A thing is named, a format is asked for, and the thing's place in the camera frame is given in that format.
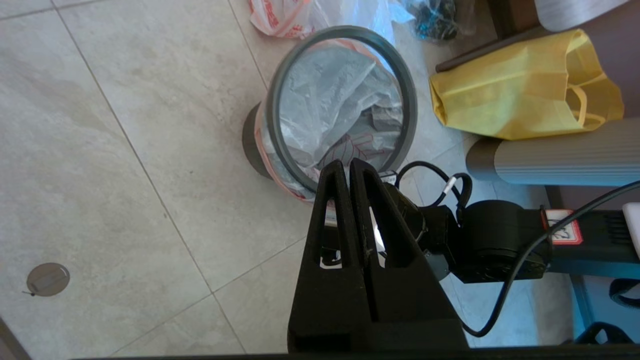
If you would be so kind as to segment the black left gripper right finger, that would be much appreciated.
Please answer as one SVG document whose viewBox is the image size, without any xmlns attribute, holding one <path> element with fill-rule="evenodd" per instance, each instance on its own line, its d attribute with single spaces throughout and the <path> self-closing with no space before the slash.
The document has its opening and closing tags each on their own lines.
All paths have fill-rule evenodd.
<svg viewBox="0 0 640 360">
<path fill-rule="evenodd" d="M 364 160 L 351 162 L 349 184 L 370 317 L 366 342 L 375 350 L 467 350 L 461 320 L 421 248 L 442 228 L 430 230 L 426 212 Z"/>
</svg>

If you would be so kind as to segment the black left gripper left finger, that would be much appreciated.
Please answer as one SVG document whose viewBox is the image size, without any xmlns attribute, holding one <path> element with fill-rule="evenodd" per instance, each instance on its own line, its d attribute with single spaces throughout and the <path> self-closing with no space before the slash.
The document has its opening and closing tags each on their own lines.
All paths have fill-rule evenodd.
<svg viewBox="0 0 640 360">
<path fill-rule="evenodd" d="M 338 243 L 341 267 L 321 267 L 327 239 Z M 345 352 L 370 319 L 358 251 L 358 230 L 342 162 L 325 166 L 318 180 L 294 300 L 287 326 L 290 352 Z"/>
</svg>

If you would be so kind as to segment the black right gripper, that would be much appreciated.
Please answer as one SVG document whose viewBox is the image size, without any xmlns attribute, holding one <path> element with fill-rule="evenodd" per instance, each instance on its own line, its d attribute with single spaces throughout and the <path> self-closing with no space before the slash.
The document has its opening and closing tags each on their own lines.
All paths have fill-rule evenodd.
<svg viewBox="0 0 640 360">
<path fill-rule="evenodd" d="M 320 268 L 342 268 L 342 247 L 338 228 L 324 226 L 321 240 Z"/>
</svg>

